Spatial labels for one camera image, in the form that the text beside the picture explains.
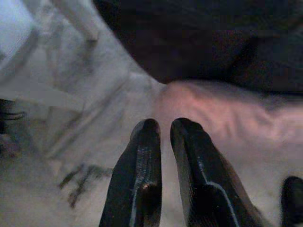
crumpled sheet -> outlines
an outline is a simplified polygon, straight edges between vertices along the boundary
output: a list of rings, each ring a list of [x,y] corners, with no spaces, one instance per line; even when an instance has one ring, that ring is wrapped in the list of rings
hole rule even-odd
[[[159,96],[155,116],[162,133],[162,226],[170,219],[164,210],[174,207],[176,217],[183,215],[169,144],[171,122],[179,117],[202,125],[234,166],[253,204],[280,226],[283,180],[303,177],[303,97],[257,93],[219,82],[173,82]]]

